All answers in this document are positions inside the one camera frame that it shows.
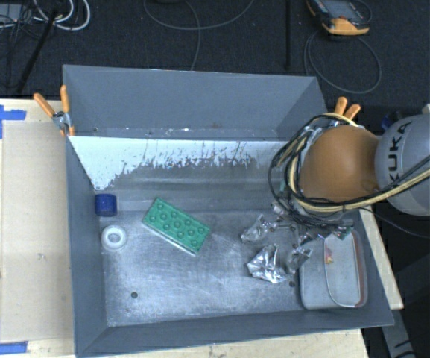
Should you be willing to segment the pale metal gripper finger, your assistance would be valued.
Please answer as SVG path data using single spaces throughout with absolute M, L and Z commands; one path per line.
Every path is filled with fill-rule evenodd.
M 289 252 L 285 267 L 289 274 L 295 274 L 299 268 L 310 258 L 312 255 L 312 249 L 297 247 Z
M 259 215 L 255 222 L 246 228 L 241 234 L 242 242 L 258 242 L 274 232 L 278 228 L 276 222 L 268 221 L 263 214 Z

